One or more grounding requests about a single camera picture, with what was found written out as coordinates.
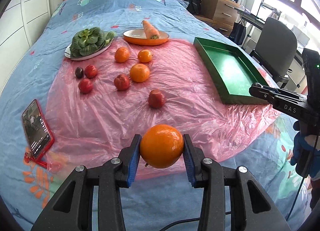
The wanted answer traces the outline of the blue gloved right hand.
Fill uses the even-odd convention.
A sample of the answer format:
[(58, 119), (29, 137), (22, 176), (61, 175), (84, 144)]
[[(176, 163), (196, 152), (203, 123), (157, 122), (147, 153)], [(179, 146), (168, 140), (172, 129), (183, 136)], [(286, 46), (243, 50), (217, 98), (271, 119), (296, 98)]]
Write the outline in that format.
[[(301, 133), (298, 121), (293, 124), (293, 129), (295, 131), (298, 131), (298, 133), (294, 137), (293, 156), (290, 159), (290, 164), (292, 166), (297, 164), (302, 150), (307, 150), (310, 152), (313, 151), (313, 147), (316, 141), (316, 135), (304, 135)], [(314, 150), (313, 160), (311, 162), (309, 170), (309, 176), (313, 181), (319, 180), (319, 137), (316, 149)]]

